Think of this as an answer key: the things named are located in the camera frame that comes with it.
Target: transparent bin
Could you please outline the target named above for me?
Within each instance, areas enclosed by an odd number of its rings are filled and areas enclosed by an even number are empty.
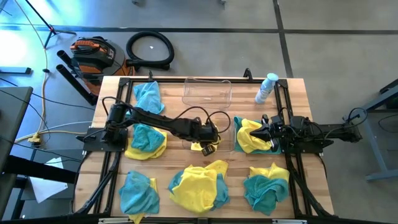
[[[228,80],[216,82],[192,77],[185,79],[182,101],[187,105],[223,109],[231,105],[231,99],[232,84]]]
[[[214,82],[203,81],[194,78],[187,78],[184,83],[182,101],[187,105],[201,106],[208,114],[216,111],[224,111],[228,114],[228,108],[231,105],[232,84],[230,81]],[[184,114],[186,118],[199,117],[202,123],[206,122],[207,115],[199,108],[194,108]],[[229,152],[234,147],[234,123],[233,116],[229,116],[231,124],[229,128],[220,133],[221,142],[217,146],[217,152]],[[228,127],[228,117],[223,113],[215,113],[210,117],[211,121],[217,126],[218,131],[223,131]],[[182,141],[184,149],[191,148],[191,142]]]

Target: spray bottle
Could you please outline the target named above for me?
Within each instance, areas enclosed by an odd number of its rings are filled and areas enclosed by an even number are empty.
[[[257,92],[254,101],[258,104],[266,102],[267,97],[272,92],[275,86],[275,82],[278,81],[279,77],[275,73],[268,73],[267,78],[261,83],[261,87]]]

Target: yellow connector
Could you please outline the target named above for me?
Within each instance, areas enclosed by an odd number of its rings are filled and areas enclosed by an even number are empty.
[[[27,141],[34,143],[41,143],[42,139],[40,138],[40,135],[36,133],[31,138],[27,139]]]

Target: wooden tabletop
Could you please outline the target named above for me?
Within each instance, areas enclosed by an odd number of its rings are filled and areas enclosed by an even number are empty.
[[[104,78],[99,94],[99,101],[95,110],[92,124],[93,127],[104,127],[106,114],[100,99],[105,96],[116,96],[119,78],[120,77]],[[291,78],[287,79],[287,81],[289,84],[289,93],[294,115],[308,116],[312,119],[304,80],[301,78]],[[232,84],[231,105],[229,108],[224,110],[230,115],[231,119],[233,119],[234,116],[240,116],[255,120],[260,119],[263,114],[267,114],[269,117],[277,114],[274,92],[272,92],[272,94],[267,98],[264,105],[257,105],[254,103],[254,97],[259,87],[260,84]],[[180,114],[184,109],[190,107],[190,105],[186,105],[182,101],[183,83],[160,83],[159,88],[162,103],[165,105],[165,110],[162,113],[163,115],[173,118]],[[282,105],[285,105],[283,91],[281,91],[280,94]],[[126,90],[124,90],[122,99],[125,99],[125,96]],[[134,105],[135,102],[136,99],[133,94],[131,97],[131,104]],[[107,108],[110,108],[113,103],[113,100],[107,100]],[[202,120],[206,118],[204,113],[199,111],[191,111],[183,117],[191,116],[199,116]],[[215,118],[212,117],[212,120],[217,126],[226,126],[228,124],[228,120],[223,117],[222,114]],[[229,133],[232,134],[233,132],[233,128],[230,128]],[[187,144],[183,143],[179,138],[167,133],[167,148],[160,157],[146,161],[137,161],[128,159],[123,155],[116,182],[112,216],[125,216],[120,210],[120,197],[118,190],[123,186],[127,173],[130,170],[135,170],[149,178],[157,179],[157,188],[160,197],[160,211],[157,215],[151,215],[152,217],[197,217],[198,215],[185,210],[171,201],[171,199],[169,199],[169,191],[167,190],[167,187],[172,177],[178,171],[183,170],[190,164],[204,167],[215,160],[221,159],[229,164],[225,182],[228,186],[231,201],[230,203],[225,204],[221,209],[208,212],[203,216],[213,218],[294,218],[292,200],[290,197],[286,198],[283,202],[278,203],[276,210],[272,212],[270,217],[259,212],[254,212],[243,197],[243,180],[249,175],[249,167],[269,167],[273,162],[275,162],[279,167],[286,168],[285,158],[283,155],[245,154],[242,152],[235,152],[232,147],[228,147],[228,144],[224,144],[224,146],[217,152],[204,157],[201,152],[186,149],[186,145]],[[100,179],[103,157],[103,152],[93,152],[83,163],[76,186],[75,210],[81,208],[97,187]],[[308,188],[322,204],[323,208],[326,211],[333,213],[328,184],[322,163],[319,158],[313,154],[303,154],[302,159]],[[106,203],[108,187],[109,184],[104,190],[101,211],[103,211]],[[304,212],[303,198],[299,190],[298,199],[300,209]]]

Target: gray floor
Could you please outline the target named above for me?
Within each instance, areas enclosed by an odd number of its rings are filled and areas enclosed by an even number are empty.
[[[19,1],[34,24],[39,18]],[[212,27],[275,29],[272,0],[227,0],[225,9],[216,0],[143,0],[140,6],[129,0],[117,4],[108,0],[45,1],[31,0],[40,13],[53,25],[96,27]],[[398,2],[394,0],[279,0],[286,29],[396,29]],[[84,10],[87,7],[95,10]],[[0,22],[27,21],[13,1],[5,8],[12,16],[0,13]],[[47,51],[49,69],[53,72],[46,85],[46,97],[77,105],[88,104],[55,72],[61,61],[60,49],[68,49],[79,36],[101,35],[124,48],[130,32],[80,32],[77,36],[60,34],[50,41]],[[40,32],[42,38],[47,33]],[[240,77],[249,67],[255,77],[276,72],[286,77],[278,34],[165,33],[174,45],[176,56],[169,76],[232,76]],[[380,88],[397,78],[398,44],[396,35],[286,35],[293,75],[304,78],[313,119],[318,123],[340,123],[351,108],[375,98]],[[1,30],[0,62],[3,65],[30,66],[31,75],[4,75],[18,85],[30,85],[40,94],[45,66],[44,53],[34,32]],[[158,40],[142,39],[134,51],[145,59],[159,59],[167,54]],[[147,75],[142,69],[140,74]],[[38,110],[41,101],[32,97]],[[46,103],[49,126],[74,121],[89,121],[92,111]],[[369,119],[390,168],[397,168],[398,152],[394,152],[396,135],[377,127],[377,120],[386,114],[372,114]],[[36,131],[39,118],[28,109],[19,136]],[[65,128],[85,131],[86,125]],[[48,148],[79,148],[73,135],[52,134]],[[29,157],[29,149],[15,147],[13,154]],[[368,183],[364,176],[379,169],[366,139],[357,144],[337,141],[325,150],[328,184],[335,213],[345,218],[397,222],[398,179]],[[29,202],[26,217],[46,217],[68,212],[68,200],[41,204]]]

